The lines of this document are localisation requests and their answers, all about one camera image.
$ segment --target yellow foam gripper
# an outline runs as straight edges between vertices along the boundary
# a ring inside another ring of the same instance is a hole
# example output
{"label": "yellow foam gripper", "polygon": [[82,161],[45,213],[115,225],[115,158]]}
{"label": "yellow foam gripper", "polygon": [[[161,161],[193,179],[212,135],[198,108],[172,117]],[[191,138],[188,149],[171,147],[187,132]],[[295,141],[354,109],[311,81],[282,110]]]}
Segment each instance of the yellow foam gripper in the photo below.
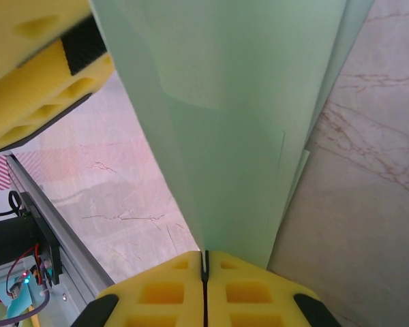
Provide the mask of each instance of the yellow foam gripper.
{"label": "yellow foam gripper", "polygon": [[96,92],[113,69],[90,16],[0,78],[0,151],[21,145]]}
{"label": "yellow foam gripper", "polygon": [[0,0],[0,78],[90,15],[87,0]]}
{"label": "yellow foam gripper", "polygon": [[[306,287],[227,253],[191,251],[104,290],[105,327],[339,326]],[[99,302],[97,311],[103,311]],[[103,316],[86,312],[80,324]]]}

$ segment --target black rubber tip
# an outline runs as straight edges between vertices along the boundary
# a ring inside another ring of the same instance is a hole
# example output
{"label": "black rubber tip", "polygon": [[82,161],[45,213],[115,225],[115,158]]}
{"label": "black rubber tip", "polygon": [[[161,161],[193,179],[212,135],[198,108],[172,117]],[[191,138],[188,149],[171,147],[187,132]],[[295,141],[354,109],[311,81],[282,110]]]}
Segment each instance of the black rubber tip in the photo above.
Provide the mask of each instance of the black rubber tip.
{"label": "black rubber tip", "polygon": [[114,294],[90,302],[71,327],[104,327],[119,299]]}
{"label": "black rubber tip", "polygon": [[209,280],[209,251],[204,252],[204,262],[206,264],[206,271],[203,266],[203,252],[201,252],[202,266],[201,266],[201,277],[203,282],[203,327],[208,327],[208,315],[207,315],[207,282]]}
{"label": "black rubber tip", "polygon": [[295,294],[294,300],[312,327],[341,327],[322,302],[306,294]]}
{"label": "black rubber tip", "polygon": [[107,52],[93,16],[62,35],[61,41],[71,75],[76,75]]}

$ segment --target paper sheet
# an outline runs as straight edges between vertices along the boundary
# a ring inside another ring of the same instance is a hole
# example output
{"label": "paper sheet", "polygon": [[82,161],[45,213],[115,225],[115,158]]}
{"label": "paper sheet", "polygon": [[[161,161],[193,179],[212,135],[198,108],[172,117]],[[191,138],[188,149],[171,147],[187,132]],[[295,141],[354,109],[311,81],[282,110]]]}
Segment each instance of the paper sheet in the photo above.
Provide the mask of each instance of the paper sheet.
{"label": "paper sheet", "polygon": [[332,91],[336,78],[346,62],[347,56],[353,47],[354,41],[361,30],[363,22],[365,22],[373,2],[374,0],[347,0],[346,10],[339,25],[332,55],[327,65],[326,74],[322,80],[318,99],[316,100],[314,115],[309,126],[306,142],[320,116],[322,108],[326,104],[327,97]]}
{"label": "paper sheet", "polygon": [[267,265],[345,4],[92,0],[201,249]]}
{"label": "paper sheet", "polygon": [[303,150],[303,153],[301,153],[299,165],[297,166],[297,171],[295,172],[294,180],[291,185],[291,190],[289,191],[288,199],[286,199],[284,215],[286,214],[286,211],[288,210],[292,196],[294,195],[295,189],[297,188],[297,185],[299,184],[300,177],[301,177],[301,174],[303,173],[303,170],[305,169],[305,165],[306,165],[308,157],[309,157],[309,151]]}

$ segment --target marble surface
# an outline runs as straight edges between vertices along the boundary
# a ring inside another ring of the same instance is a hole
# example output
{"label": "marble surface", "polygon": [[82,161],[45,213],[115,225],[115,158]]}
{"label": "marble surface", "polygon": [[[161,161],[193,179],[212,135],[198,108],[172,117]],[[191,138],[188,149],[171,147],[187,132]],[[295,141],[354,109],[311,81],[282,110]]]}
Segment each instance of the marble surface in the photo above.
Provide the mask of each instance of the marble surface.
{"label": "marble surface", "polygon": [[269,268],[349,326],[409,326],[409,0],[376,0],[307,148]]}
{"label": "marble surface", "polygon": [[[269,268],[409,326],[409,0],[376,0],[307,148]],[[15,152],[115,281],[197,249],[116,75]]]}

